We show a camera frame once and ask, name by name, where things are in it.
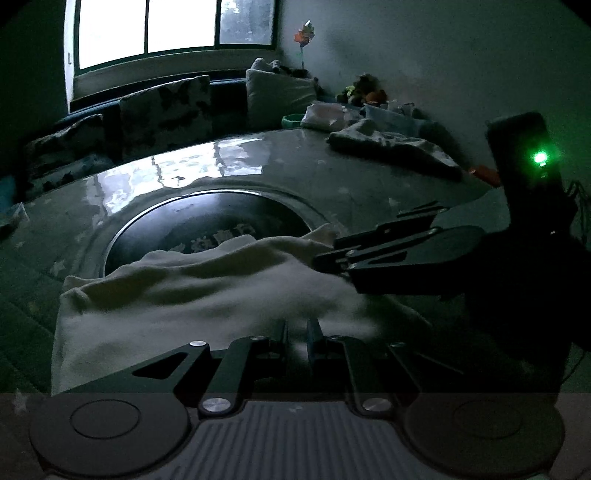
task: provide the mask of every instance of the green led light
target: green led light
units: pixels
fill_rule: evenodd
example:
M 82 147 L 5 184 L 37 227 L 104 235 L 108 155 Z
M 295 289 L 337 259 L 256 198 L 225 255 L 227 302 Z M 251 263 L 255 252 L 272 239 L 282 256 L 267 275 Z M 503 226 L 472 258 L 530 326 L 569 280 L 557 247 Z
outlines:
M 546 162 L 548 160 L 548 154 L 544 151 L 539 151 L 538 153 L 536 153 L 534 155 L 534 161 L 540 165 L 540 167 L 543 167 L 546 165 Z

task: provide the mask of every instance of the window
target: window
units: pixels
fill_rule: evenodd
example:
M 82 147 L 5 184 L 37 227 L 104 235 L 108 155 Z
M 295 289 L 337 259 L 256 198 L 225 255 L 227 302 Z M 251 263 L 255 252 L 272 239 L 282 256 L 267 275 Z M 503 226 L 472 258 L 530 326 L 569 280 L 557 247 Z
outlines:
M 76 73 L 163 53 L 274 48 L 277 0 L 77 0 Z

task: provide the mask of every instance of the green bowl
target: green bowl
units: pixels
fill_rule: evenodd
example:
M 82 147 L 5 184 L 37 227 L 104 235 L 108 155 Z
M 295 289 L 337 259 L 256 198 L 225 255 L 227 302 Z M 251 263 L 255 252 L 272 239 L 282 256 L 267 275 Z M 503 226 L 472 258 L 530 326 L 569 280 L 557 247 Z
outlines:
M 290 128 L 299 128 L 301 124 L 301 120 L 304 118 L 304 115 L 301 113 L 293 113 L 291 115 L 286 115 L 281 120 L 281 127 L 283 129 L 290 129 Z

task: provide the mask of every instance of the pillow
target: pillow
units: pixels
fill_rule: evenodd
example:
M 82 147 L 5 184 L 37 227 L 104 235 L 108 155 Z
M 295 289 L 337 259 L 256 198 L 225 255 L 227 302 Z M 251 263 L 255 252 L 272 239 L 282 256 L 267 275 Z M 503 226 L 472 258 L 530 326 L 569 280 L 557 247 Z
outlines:
M 287 75 L 246 71 L 248 121 L 255 131 L 281 128 L 281 119 L 292 113 L 305 113 L 316 100 L 314 80 Z
M 265 59 L 262 57 L 258 57 L 253 63 L 252 67 L 253 70 L 259 70 L 260 72 L 272 72 L 273 66 L 270 63 L 267 63 Z
M 87 116 L 59 132 L 38 138 L 24 147 L 27 176 L 38 179 L 49 171 L 68 165 L 105 148 L 103 115 Z
M 169 82 L 125 96 L 121 109 L 124 161 L 176 150 L 213 136 L 209 76 Z
M 113 168 L 115 164 L 104 155 L 90 154 L 63 167 L 51 170 L 43 177 L 31 179 L 26 192 L 29 202 L 45 192 L 54 190 L 71 181 L 83 179 L 95 173 Z

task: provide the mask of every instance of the blanket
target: blanket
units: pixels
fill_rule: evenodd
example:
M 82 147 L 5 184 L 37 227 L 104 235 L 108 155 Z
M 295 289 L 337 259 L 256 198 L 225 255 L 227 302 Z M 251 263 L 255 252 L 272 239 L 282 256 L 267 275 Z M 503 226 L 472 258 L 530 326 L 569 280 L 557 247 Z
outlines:
M 192 340 L 216 350 L 244 336 L 269 335 L 277 319 L 288 323 L 290 364 L 299 372 L 307 368 L 311 317 L 325 335 L 355 336 L 372 349 L 427 339 L 430 324 L 393 296 L 360 295 L 347 279 L 311 268 L 334 237 L 328 226 L 303 238 L 243 235 L 195 254 L 150 252 L 105 278 L 67 277 L 52 394 Z
M 440 147 L 422 138 L 396 132 L 382 132 L 369 119 L 332 132 L 327 139 L 336 151 L 377 158 L 424 174 L 460 180 L 462 169 Z

